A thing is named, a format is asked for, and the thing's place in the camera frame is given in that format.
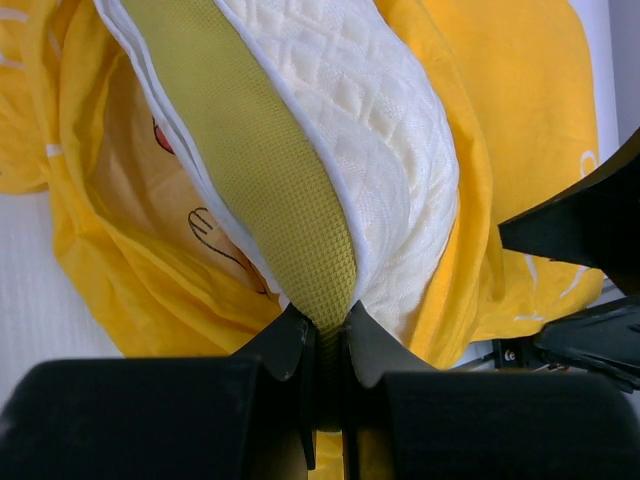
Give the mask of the yellow pillowcase with white print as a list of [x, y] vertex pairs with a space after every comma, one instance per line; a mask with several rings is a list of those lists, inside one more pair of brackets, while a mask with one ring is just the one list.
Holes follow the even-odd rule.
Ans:
[[[502, 221], [598, 164], [592, 65], [566, 1], [382, 1], [425, 68], [460, 180], [449, 244], [400, 331], [448, 368], [596, 300], [603, 275], [511, 252]], [[216, 355], [281, 298], [218, 230], [89, 1], [1, 5], [1, 392], [71, 356]]]

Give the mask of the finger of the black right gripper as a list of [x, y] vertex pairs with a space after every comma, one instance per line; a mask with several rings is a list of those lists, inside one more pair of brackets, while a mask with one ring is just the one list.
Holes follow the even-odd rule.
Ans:
[[504, 248], [603, 271], [639, 293], [639, 133], [592, 173], [499, 225]]
[[546, 360], [639, 389], [639, 297], [626, 296], [555, 320], [533, 337]]

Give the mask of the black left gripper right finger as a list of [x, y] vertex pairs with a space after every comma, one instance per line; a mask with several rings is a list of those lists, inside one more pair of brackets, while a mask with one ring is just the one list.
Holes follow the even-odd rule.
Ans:
[[639, 425], [584, 373], [438, 371], [361, 305], [342, 333], [349, 479], [635, 479]]

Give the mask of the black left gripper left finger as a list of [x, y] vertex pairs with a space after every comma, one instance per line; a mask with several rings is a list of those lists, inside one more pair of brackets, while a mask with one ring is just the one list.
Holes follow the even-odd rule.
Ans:
[[304, 479], [316, 331], [286, 309], [227, 357], [56, 360], [1, 413], [5, 479]]

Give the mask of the white quilted pillow green band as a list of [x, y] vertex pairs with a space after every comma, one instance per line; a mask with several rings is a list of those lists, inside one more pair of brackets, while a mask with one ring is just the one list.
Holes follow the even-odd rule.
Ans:
[[319, 427], [339, 430], [357, 304], [413, 324], [459, 167], [422, 65], [371, 1], [99, 1], [159, 127], [230, 240], [318, 332]]

